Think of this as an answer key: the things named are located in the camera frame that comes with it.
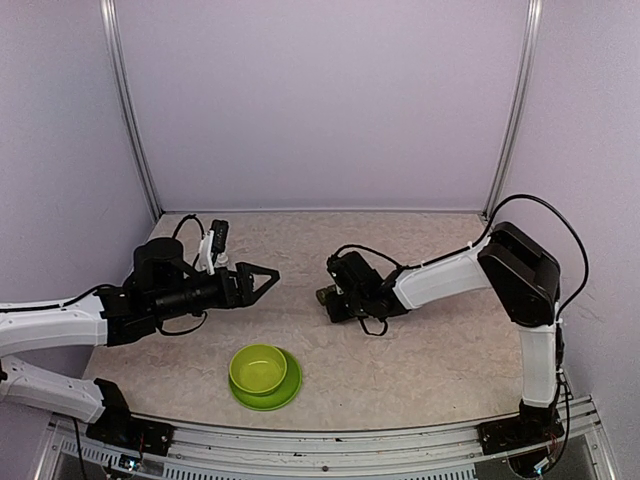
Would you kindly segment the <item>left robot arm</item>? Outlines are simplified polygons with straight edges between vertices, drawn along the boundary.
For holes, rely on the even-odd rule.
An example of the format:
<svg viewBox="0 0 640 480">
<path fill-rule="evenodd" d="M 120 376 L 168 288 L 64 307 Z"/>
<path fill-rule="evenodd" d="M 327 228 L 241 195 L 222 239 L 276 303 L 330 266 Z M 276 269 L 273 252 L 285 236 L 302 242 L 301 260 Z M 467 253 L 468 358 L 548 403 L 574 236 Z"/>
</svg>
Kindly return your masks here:
<svg viewBox="0 0 640 480">
<path fill-rule="evenodd" d="M 55 303 L 7 304 L 1 309 L 1 399 L 56 412 L 86 424 L 99 422 L 121 445 L 140 434 L 119 387 L 108 380 L 71 378 L 21 359 L 19 354 L 66 346 L 116 347 L 159 333 L 185 315 L 254 305 L 280 279 L 278 271 L 239 262 L 217 267 L 219 242 L 204 269 L 184 259 L 184 246 L 159 237 L 137 247 L 134 268 L 120 286 L 103 284 Z"/>
</svg>

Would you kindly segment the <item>white pill bottle with code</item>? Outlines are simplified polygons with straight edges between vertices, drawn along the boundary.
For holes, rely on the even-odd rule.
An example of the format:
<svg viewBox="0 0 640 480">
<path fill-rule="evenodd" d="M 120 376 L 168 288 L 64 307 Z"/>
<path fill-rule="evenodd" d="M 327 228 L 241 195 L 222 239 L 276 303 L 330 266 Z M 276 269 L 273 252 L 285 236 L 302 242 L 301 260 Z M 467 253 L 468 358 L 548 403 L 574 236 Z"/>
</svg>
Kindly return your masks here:
<svg viewBox="0 0 640 480">
<path fill-rule="evenodd" d="M 228 267 L 229 257 L 225 252 L 219 253 L 214 264 L 216 268 Z"/>
</svg>

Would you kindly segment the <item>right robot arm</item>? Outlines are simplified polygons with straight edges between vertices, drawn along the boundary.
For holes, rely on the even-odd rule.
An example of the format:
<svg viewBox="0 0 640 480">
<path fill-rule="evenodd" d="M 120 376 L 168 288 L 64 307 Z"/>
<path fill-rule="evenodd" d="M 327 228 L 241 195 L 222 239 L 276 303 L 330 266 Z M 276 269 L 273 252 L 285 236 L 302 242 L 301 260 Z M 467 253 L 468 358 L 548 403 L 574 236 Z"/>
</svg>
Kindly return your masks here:
<svg viewBox="0 0 640 480">
<path fill-rule="evenodd" d="M 326 287 L 288 284 L 256 323 L 295 354 L 303 380 L 250 425 L 373 430 L 517 411 L 523 444 L 551 424 L 558 395 L 557 261 L 500 224 L 442 257 L 376 271 L 358 246 L 327 262 Z"/>
</svg>

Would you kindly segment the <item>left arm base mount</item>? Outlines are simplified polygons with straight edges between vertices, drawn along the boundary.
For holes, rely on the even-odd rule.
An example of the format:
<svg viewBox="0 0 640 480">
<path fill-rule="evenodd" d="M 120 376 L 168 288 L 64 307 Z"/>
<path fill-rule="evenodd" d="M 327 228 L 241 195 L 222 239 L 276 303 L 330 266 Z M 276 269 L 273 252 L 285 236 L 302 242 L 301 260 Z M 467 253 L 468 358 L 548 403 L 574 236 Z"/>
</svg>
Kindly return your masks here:
<svg viewBox="0 0 640 480">
<path fill-rule="evenodd" d="M 174 427 L 138 417 L 100 418 L 86 429 L 86 436 L 104 444 L 166 457 Z"/>
</svg>

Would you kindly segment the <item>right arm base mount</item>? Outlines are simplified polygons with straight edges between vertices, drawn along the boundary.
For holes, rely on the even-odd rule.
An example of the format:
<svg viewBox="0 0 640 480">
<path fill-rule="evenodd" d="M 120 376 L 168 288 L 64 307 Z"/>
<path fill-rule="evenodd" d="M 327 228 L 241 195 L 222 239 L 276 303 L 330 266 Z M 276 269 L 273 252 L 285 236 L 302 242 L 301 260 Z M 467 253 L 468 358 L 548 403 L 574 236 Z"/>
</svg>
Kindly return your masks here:
<svg viewBox="0 0 640 480">
<path fill-rule="evenodd" d="M 564 427 L 559 420 L 543 426 L 536 422 L 525 422 L 519 416 L 483 422 L 477 426 L 477 431 L 484 455 L 517 450 L 564 435 Z"/>
</svg>

